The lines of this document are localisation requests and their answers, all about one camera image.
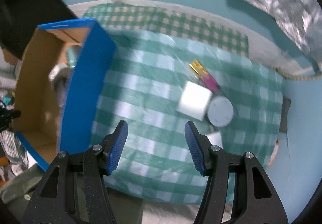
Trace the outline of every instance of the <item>box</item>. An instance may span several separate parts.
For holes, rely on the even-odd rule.
[[[82,49],[61,110],[48,75],[55,64],[66,62],[71,45]],[[96,103],[115,49],[94,19],[43,24],[35,30],[17,82],[15,109],[21,117],[13,121],[13,130],[44,170],[58,151],[73,154],[88,148]]]

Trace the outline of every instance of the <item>green checkered tablecloth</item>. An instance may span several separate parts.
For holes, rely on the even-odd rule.
[[[247,35],[193,15],[159,7],[107,3],[89,8],[83,17],[96,19],[102,27],[164,33],[248,56]]]
[[[281,119],[282,77],[273,70],[195,40],[148,31],[108,29],[118,46],[97,104],[91,145],[113,132],[120,120],[129,134],[116,171],[106,177],[114,189],[171,203],[199,204],[206,177],[194,168],[184,137],[193,120],[201,134],[207,120],[177,112],[189,62],[198,59],[213,75],[235,109],[221,130],[227,152],[253,152],[267,166]],[[227,200],[233,197],[229,182]]]

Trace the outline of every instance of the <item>blue box side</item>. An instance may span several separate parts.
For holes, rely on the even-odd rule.
[[[38,28],[42,30],[57,30],[57,29],[71,29],[71,28],[92,28],[96,21],[91,18],[66,20],[56,23],[41,24]]]
[[[21,132],[15,132],[17,138],[21,141],[22,146],[27,150],[30,155],[35,159],[38,165],[46,171],[49,167],[49,164],[35,151],[35,149],[30,145],[29,141],[25,139]]]
[[[95,22],[79,56],[67,94],[60,150],[69,154],[88,149],[96,105],[116,45]]]

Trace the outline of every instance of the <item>green fabric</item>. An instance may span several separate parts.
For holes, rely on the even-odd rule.
[[[89,8],[83,17],[95,18],[102,27],[164,33],[248,56],[247,35],[197,16],[158,7],[107,3]]]
[[[187,80],[188,63],[198,59],[213,75],[235,109],[221,130],[223,148],[250,151],[267,166],[281,120],[282,77],[246,57],[193,40],[148,31],[108,29],[118,49],[97,104],[91,145],[114,131],[119,120],[129,134],[116,171],[106,184],[125,193],[171,203],[200,204],[206,177],[194,168],[184,137],[193,120],[201,134],[207,120],[176,111]],[[233,181],[228,201],[233,197]]]

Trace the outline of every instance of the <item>round container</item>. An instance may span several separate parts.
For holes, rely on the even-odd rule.
[[[229,99],[216,96],[209,103],[207,116],[212,125],[221,128],[231,122],[234,108]]]

